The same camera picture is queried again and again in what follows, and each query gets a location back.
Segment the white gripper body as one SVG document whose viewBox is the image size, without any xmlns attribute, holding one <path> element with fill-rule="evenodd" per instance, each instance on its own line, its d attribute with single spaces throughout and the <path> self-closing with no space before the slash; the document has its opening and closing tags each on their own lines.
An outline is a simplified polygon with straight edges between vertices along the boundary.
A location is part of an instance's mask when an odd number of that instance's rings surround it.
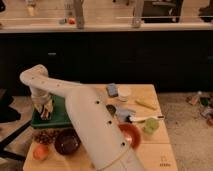
<svg viewBox="0 0 213 171">
<path fill-rule="evenodd" d="M 41 115 L 49 115 L 53 112 L 53 101 L 52 96 L 49 93 L 44 93 L 42 95 L 31 95 L 31 99 L 34 105 L 34 108 Z"/>
</svg>

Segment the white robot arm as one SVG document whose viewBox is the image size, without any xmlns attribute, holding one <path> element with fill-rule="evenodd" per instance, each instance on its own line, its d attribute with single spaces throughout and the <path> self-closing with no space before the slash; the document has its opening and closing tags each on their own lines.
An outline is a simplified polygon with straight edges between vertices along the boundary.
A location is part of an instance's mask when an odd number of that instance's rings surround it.
<svg viewBox="0 0 213 171">
<path fill-rule="evenodd" d="M 93 87 L 50 78 L 41 64 L 23 71 L 20 80 L 34 97 L 51 93 L 65 99 L 68 117 L 96 170 L 145 171 Z"/>
</svg>

